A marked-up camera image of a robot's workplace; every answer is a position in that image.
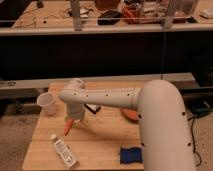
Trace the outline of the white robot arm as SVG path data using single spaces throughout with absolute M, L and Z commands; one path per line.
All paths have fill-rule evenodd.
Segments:
M 184 101 L 172 83 L 152 80 L 142 87 L 88 90 L 74 78 L 59 97 L 73 120 L 84 117 L 86 104 L 135 110 L 144 171 L 196 171 Z

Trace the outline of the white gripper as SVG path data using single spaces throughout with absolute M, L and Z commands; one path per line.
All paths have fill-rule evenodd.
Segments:
M 85 116 L 85 107 L 82 103 L 66 104 L 67 119 L 82 120 Z

